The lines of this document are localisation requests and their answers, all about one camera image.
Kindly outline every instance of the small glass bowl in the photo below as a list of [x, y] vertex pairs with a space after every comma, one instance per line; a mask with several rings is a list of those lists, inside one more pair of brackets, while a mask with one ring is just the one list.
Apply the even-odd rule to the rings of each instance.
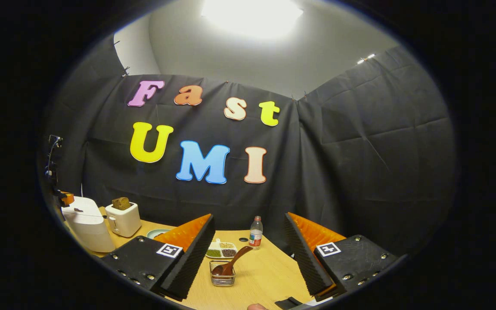
[[212, 271], [216, 266], [230, 263], [226, 260], [211, 260], [210, 261], [210, 278], [215, 286], [233, 286], [235, 284], [235, 267], [232, 267], [232, 275], [230, 276], [214, 276]]

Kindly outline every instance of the ceiling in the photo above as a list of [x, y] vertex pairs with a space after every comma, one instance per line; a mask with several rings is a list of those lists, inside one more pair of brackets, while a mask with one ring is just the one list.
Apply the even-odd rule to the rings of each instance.
[[160, 72], [229, 80], [298, 99], [355, 66], [360, 57], [399, 45], [346, 8], [315, 0], [293, 2], [303, 14], [287, 35], [273, 40], [216, 27], [201, 16], [203, 0], [162, 6], [149, 22]]

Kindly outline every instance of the teal plate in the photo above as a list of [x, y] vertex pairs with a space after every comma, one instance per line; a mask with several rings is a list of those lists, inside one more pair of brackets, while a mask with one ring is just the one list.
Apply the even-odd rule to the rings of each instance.
[[146, 236], [150, 239], [154, 239], [154, 237], [158, 236], [159, 234], [163, 234], [165, 232], [169, 232], [169, 229], [153, 229], [149, 231]]

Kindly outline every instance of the colorful foam letter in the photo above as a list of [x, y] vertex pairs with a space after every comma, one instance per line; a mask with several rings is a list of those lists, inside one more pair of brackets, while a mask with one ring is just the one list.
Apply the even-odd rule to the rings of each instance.
[[246, 111], [244, 111], [244, 108], [246, 108], [246, 101], [231, 97], [227, 99], [226, 105], [227, 107], [223, 109], [226, 118], [232, 118], [233, 120], [238, 121], [244, 120], [246, 117]]
[[229, 153], [229, 148], [224, 145], [214, 145], [204, 158], [198, 143], [195, 141], [182, 141], [183, 161], [181, 161], [181, 171], [175, 175], [179, 180], [192, 180], [192, 170], [195, 172], [196, 179], [202, 180], [208, 169], [208, 177], [206, 181], [214, 184], [225, 184], [225, 157]]
[[189, 85], [182, 87], [179, 92], [181, 94], [175, 96], [175, 104], [197, 105], [202, 102], [202, 87], [197, 85]]
[[171, 126], [157, 126], [156, 131], [158, 131], [158, 140], [156, 141], [156, 148], [149, 153], [144, 150], [144, 141], [146, 133], [150, 129], [152, 129], [152, 125], [146, 122], [136, 122], [133, 124], [133, 137], [131, 138], [130, 153], [136, 160], [145, 163], [154, 163], [162, 158], [164, 151], [166, 150], [167, 137], [174, 131]]
[[141, 81], [135, 96], [133, 96], [133, 99], [127, 105], [144, 106], [145, 95], [146, 100], [149, 100], [156, 92], [156, 89], [162, 87], [164, 87], [164, 81]]
[[264, 176], [264, 155], [267, 149], [251, 146], [244, 149], [248, 153], [248, 174], [244, 177], [246, 183], [259, 184], [267, 180]]
[[281, 109], [275, 106], [275, 102], [267, 101], [260, 103], [261, 121], [267, 126], [277, 126], [279, 121], [273, 118], [273, 112], [279, 112]]

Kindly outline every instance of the plate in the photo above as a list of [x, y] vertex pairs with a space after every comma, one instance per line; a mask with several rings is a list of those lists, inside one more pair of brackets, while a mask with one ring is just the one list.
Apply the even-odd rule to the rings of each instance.
[[165, 232], [169, 232], [169, 229], [153, 229], [149, 231], [146, 236], [150, 239], [154, 239], [154, 237], [158, 236], [159, 234], [163, 234]]
[[[230, 248], [222, 248], [219, 246], [220, 243], [226, 243], [228, 245], [232, 245], [232, 247]], [[221, 240], [219, 239], [216, 239], [215, 242], [212, 242], [210, 243], [210, 246], [208, 247], [208, 250], [216, 250], [219, 252], [219, 256], [210, 256], [208, 255], [208, 251], [206, 251], [206, 257], [209, 257], [209, 258], [213, 258], [213, 259], [232, 259], [234, 257], [233, 256], [230, 256], [230, 257], [226, 257], [226, 256], [223, 256], [223, 250], [227, 250], [227, 249], [230, 249], [230, 250], [234, 250], [236, 252], [238, 252], [238, 249], [236, 249], [236, 246], [234, 245], [234, 243], [231, 243], [231, 242], [222, 242]]]

